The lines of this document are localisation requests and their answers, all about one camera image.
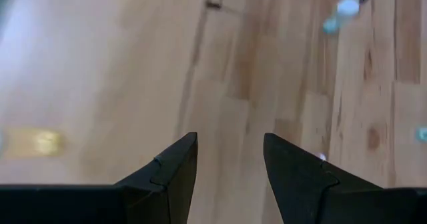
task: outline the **yellow object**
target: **yellow object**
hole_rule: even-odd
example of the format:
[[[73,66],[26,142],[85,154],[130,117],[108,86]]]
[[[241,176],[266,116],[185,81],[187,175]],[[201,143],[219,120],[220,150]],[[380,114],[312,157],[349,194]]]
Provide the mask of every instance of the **yellow object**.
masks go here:
[[[42,131],[34,140],[35,149],[44,155],[54,155],[59,151],[59,134]]]
[[[5,130],[3,136],[4,159],[52,156],[61,150],[61,135],[54,131],[15,128]]]

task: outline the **wooden floor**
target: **wooden floor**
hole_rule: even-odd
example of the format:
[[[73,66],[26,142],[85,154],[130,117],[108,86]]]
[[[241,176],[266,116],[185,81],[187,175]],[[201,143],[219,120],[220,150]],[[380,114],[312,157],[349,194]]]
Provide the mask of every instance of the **wooden floor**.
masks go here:
[[[2,183],[113,183],[199,133],[189,223],[281,223],[266,132],[383,187],[427,186],[427,0],[13,0],[0,125],[67,138],[0,163]]]

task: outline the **white object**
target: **white object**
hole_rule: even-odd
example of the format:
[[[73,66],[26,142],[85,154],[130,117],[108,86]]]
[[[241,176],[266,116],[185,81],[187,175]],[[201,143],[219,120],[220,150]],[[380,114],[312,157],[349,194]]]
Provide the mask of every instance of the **white object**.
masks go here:
[[[326,161],[326,156],[325,156],[325,154],[323,154],[323,153],[320,153],[320,154],[319,154],[319,158],[320,158],[321,160],[323,160],[323,161]]]
[[[336,13],[328,18],[324,24],[324,31],[335,33],[347,21],[353,19],[360,10],[360,0],[340,0],[337,4]]]

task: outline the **blue plastic piece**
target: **blue plastic piece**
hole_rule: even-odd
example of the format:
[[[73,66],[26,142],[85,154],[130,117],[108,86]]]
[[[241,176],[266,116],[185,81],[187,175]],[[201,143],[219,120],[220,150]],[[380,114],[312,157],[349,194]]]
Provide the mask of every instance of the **blue plastic piece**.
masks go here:
[[[421,142],[427,142],[427,127],[420,127],[416,130],[416,138]]]
[[[340,26],[341,23],[339,23],[338,19],[336,17],[331,17],[323,23],[323,31],[327,34],[334,34],[338,32]]]

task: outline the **wood grain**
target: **wood grain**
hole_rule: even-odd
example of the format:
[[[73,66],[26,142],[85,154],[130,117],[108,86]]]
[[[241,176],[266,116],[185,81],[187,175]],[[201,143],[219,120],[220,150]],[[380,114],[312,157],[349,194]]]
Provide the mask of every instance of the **wood grain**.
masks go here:
[[[396,186],[425,187],[427,146],[415,136],[427,124],[427,86],[396,83],[394,102]]]
[[[330,161],[381,186],[394,184],[393,18],[394,0],[372,0],[342,30],[332,113]]]
[[[197,131],[188,223],[281,223],[273,131],[383,187],[426,186],[427,0],[369,0],[327,35],[337,1],[11,0],[0,127],[67,141],[0,159],[0,183],[114,183]]]

